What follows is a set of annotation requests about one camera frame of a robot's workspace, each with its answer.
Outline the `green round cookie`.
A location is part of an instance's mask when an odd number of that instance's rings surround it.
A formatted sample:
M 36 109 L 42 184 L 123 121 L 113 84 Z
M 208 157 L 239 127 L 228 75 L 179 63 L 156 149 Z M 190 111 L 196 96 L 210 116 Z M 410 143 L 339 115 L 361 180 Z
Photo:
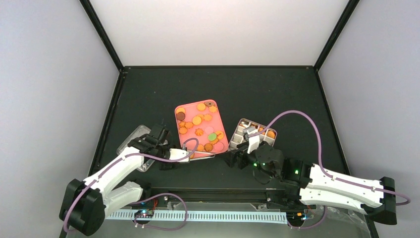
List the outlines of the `green round cookie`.
M 211 133 L 208 135 L 208 140 L 209 141 L 215 141 L 217 139 L 217 134 L 216 133 Z

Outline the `orange rosette butter cookie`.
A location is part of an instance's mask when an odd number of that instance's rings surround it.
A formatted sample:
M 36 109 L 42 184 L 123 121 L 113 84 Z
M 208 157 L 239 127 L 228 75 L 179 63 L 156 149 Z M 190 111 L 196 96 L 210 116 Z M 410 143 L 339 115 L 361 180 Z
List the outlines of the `orange rosette butter cookie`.
M 202 136 L 203 134 L 204 134 L 203 129 L 201 129 L 201 128 L 197 128 L 197 129 L 195 130 L 195 135 L 196 135 L 196 136 Z

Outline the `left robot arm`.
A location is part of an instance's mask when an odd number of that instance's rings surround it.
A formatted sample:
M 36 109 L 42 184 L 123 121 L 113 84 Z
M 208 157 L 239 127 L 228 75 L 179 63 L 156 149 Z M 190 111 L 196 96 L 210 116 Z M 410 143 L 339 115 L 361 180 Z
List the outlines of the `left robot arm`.
M 65 232 L 94 234 L 104 220 L 131 203 L 151 194 L 151 184 L 139 179 L 119 184 L 145 162 L 144 154 L 169 159 L 169 130 L 162 125 L 137 127 L 119 146 L 117 157 L 84 180 L 66 187 L 59 218 Z

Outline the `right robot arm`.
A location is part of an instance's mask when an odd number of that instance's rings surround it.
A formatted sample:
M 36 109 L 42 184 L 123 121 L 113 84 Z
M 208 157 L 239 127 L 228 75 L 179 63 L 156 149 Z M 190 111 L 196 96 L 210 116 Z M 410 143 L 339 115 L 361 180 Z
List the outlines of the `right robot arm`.
M 252 152 L 244 143 L 242 148 L 224 152 L 221 157 L 229 167 L 254 170 L 296 187 L 282 193 L 283 203 L 290 208 L 298 204 L 344 208 L 368 216 L 385 225 L 396 225 L 396 198 L 386 190 L 395 191 L 395 181 L 389 177 L 379 180 L 356 178 L 334 171 L 322 171 L 320 165 L 285 157 L 281 150 L 261 143 Z

